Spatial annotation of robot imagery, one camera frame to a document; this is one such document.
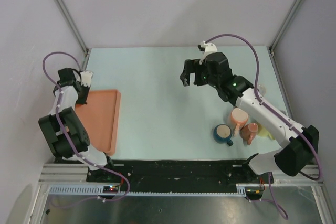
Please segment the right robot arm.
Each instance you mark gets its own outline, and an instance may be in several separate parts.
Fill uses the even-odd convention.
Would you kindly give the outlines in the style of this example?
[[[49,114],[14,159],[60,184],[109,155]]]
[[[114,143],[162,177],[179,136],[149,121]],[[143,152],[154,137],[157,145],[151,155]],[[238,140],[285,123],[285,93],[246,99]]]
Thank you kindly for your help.
[[[261,98],[251,82],[232,73],[223,53],[212,53],[204,61],[185,60],[180,75],[184,86],[190,85],[192,73],[195,85],[207,84],[216,89],[223,101],[247,112],[280,145],[276,151],[255,154],[246,161],[247,166],[242,170],[246,181],[253,183],[262,174],[275,171],[294,177],[314,158],[318,148],[318,130],[314,126],[302,126]]]

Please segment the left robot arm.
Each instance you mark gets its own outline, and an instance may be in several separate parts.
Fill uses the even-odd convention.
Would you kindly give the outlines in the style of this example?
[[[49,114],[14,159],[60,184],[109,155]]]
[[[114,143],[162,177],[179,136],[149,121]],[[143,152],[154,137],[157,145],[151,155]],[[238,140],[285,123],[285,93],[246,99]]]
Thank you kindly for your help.
[[[55,158],[80,161],[97,171],[104,181],[116,177],[116,168],[106,153],[97,150],[75,112],[76,105],[87,104],[93,72],[63,68],[53,93],[55,101],[47,116],[38,120],[39,127]]]

